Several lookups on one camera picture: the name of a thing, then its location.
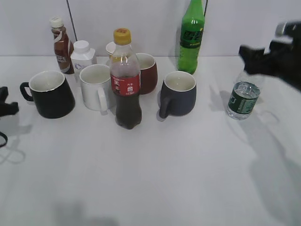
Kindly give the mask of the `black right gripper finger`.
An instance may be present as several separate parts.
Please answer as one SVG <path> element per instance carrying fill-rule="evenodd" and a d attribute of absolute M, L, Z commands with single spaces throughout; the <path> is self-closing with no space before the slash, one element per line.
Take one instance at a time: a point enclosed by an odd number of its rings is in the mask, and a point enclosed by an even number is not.
<path fill-rule="evenodd" d="M 270 61 L 270 55 L 265 54 L 265 48 L 252 48 L 247 45 L 241 45 L 238 53 L 244 62 Z"/>
<path fill-rule="evenodd" d="M 244 61 L 244 70 L 250 74 L 261 74 L 275 76 L 279 70 L 278 65 L 273 61 Z"/>

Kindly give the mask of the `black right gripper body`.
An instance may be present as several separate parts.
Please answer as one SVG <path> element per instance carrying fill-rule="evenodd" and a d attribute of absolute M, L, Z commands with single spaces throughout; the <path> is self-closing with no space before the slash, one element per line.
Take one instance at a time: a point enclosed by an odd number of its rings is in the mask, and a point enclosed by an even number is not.
<path fill-rule="evenodd" d="M 272 75 L 301 90 L 301 42 L 271 41 Z"/>

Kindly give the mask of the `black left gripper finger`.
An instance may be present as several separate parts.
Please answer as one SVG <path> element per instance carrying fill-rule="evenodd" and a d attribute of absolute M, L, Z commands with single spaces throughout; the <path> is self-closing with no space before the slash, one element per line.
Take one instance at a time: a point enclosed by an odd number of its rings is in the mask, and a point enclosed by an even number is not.
<path fill-rule="evenodd" d="M 5 103 L 8 97 L 8 88 L 7 87 L 0 87 L 0 103 Z"/>
<path fill-rule="evenodd" d="M 15 115 L 19 112 L 18 102 L 0 103 L 0 117 L 7 115 Z"/>

